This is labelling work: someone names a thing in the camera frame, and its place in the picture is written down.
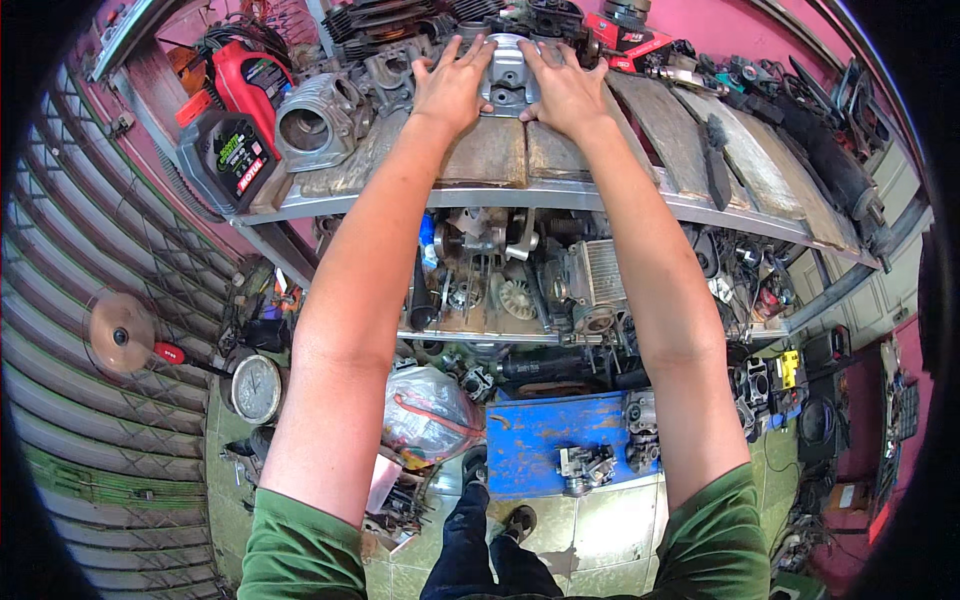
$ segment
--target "hand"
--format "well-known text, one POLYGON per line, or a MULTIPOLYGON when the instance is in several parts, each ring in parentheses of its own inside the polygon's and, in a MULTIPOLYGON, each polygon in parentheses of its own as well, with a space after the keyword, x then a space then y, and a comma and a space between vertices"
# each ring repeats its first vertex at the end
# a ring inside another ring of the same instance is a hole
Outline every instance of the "hand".
POLYGON ((594 131, 598 119, 610 117, 602 93, 606 59, 600 59, 592 71, 584 71, 573 48, 565 44, 557 44, 565 64, 557 62, 543 42, 542 54, 529 41, 521 41, 519 46, 540 85, 540 101, 520 114, 521 121, 538 119, 580 143, 586 133, 594 131))
POLYGON ((446 128, 451 139, 469 127, 480 111, 492 112, 493 106, 477 94, 480 78, 493 57, 496 42, 484 42, 479 35, 459 60, 457 49, 463 38, 454 36, 446 45, 437 68, 428 73, 431 59, 414 60, 417 92, 412 115, 422 115, 431 123, 446 128))

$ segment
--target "red oil bottle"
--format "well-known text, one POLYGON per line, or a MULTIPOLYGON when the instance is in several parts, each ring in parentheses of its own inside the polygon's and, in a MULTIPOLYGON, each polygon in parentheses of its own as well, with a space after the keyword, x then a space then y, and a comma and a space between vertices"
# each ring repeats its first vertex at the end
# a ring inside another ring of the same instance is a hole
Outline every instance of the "red oil bottle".
POLYGON ((271 152, 274 146, 276 109, 293 85, 286 67, 264 52, 252 52, 234 40, 213 54, 217 92, 230 112, 244 112, 263 132, 271 152))

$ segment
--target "cooling fan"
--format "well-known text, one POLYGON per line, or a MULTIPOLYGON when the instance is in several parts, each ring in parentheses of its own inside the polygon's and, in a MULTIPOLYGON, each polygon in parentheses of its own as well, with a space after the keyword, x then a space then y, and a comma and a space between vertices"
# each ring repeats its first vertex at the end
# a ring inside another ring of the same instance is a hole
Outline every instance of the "cooling fan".
POLYGON ((87 303, 84 328, 98 367, 116 373, 152 370, 163 364, 189 365, 220 377, 230 373, 194 358, 182 348, 159 340, 156 317, 136 296, 102 288, 87 303))

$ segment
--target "jeans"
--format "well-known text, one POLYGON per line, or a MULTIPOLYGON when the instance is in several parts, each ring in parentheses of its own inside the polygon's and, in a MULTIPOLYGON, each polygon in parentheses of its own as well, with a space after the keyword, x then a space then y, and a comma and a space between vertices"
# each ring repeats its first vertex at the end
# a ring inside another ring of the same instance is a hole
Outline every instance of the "jeans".
POLYGON ((470 594, 509 596, 521 593, 563 596, 549 569, 510 536, 497 536, 490 558, 500 583, 493 582, 487 555, 487 505, 481 484, 467 485, 444 523, 444 549, 420 593, 420 600, 457 600, 470 594))

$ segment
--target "tiled floor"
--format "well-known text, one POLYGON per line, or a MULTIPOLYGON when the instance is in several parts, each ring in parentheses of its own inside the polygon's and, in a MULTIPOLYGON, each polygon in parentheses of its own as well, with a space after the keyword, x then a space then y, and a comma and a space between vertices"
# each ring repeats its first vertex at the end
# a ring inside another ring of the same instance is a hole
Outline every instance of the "tiled floor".
MULTIPOLYGON (((242 438, 249 427, 227 410, 219 398, 210 402, 207 432, 207 477, 210 487, 210 522, 217 562, 232 585, 239 584, 240 560, 250 534, 251 516, 240 505, 248 493, 236 486, 232 467, 217 458, 220 444, 242 438)), ((767 435, 769 466, 764 460, 763 439, 750 447, 760 501, 760 524, 772 546, 793 504, 797 471, 794 429, 767 435), (782 469, 775 472, 770 467, 782 469)), ((460 489, 459 466, 447 467, 451 476, 431 486, 427 502, 434 509, 422 534, 390 555, 382 547, 372 552, 366 565, 370 600, 417 600, 440 556, 444 519, 453 510, 460 489)), ((666 487, 661 476, 628 489, 600 490, 580 499, 563 496, 492 502, 489 528, 515 506, 529 504, 537 511, 538 525, 523 546, 548 565, 567 594, 608 596, 641 594, 653 588, 659 562, 657 545, 666 527, 666 487)))

